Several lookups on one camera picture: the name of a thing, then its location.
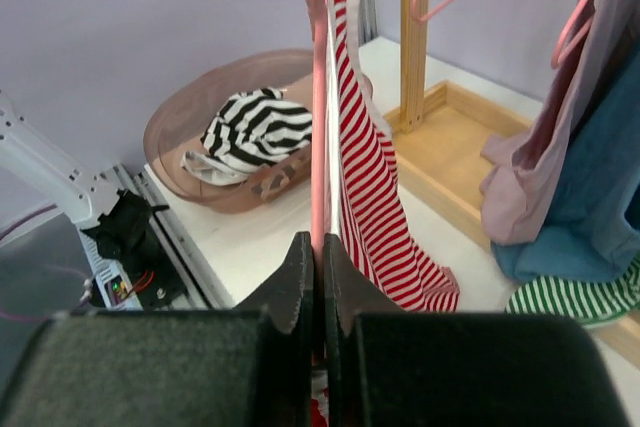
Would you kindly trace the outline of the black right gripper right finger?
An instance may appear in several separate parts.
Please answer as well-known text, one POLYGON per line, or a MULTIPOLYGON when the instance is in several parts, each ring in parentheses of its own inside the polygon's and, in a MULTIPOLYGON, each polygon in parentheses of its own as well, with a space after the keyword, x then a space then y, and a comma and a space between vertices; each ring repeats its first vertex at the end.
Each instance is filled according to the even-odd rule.
POLYGON ((588 333, 554 316, 406 312, 327 235, 333 426, 625 426, 588 333))

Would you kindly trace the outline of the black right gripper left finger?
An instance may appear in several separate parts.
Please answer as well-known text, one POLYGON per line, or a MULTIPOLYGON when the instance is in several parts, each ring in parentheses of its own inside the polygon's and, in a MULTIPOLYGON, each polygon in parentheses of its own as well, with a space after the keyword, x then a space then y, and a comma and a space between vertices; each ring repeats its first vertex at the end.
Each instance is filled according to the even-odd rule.
POLYGON ((5 426, 307 426, 313 254, 230 310, 64 313, 29 341, 1 398, 5 426))

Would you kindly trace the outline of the red white striped tank top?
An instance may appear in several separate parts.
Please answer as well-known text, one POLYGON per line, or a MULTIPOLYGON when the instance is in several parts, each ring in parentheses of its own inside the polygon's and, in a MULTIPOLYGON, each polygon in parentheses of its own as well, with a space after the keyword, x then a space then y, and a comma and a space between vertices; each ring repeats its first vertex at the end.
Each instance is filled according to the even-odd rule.
POLYGON ((409 231, 390 133, 375 119, 359 62, 360 0, 331 0, 341 161, 340 231, 354 267, 407 311, 453 312, 460 290, 409 231))

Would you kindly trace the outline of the black white striped tank top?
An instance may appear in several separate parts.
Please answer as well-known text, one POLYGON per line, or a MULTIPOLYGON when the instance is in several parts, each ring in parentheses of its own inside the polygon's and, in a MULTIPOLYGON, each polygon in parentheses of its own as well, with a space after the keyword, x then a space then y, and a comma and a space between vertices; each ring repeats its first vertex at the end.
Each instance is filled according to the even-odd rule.
POLYGON ((287 100, 280 89, 265 87, 231 95, 200 138, 204 151, 186 151, 180 166, 212 186, 246 181, 308 146, 312 115, 287 100))

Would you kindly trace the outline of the dusty pink tank top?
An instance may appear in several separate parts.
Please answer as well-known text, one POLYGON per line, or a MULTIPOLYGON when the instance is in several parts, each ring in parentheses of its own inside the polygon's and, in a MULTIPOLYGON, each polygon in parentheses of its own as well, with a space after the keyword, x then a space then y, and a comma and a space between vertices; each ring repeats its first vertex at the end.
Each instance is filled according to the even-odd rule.
POLYGON ((639 0, 592 0, 587 36, 556 69, 534 123, 510 138, 490 136, 481 151, 492 169, 480 185, 481 222, 500 245, 533 241, 549 210, 572 131, 588 108, 612 54, 633 40, 639 0))

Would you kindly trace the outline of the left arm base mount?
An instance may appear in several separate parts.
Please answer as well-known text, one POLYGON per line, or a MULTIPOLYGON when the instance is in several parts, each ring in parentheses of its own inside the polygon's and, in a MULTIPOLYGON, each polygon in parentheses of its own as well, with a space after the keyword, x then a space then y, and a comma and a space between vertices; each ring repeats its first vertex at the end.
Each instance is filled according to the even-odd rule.
POLYGON ((210 309, 187 264, 172 249, 107 259, 94 283, 110 310, 210 309))

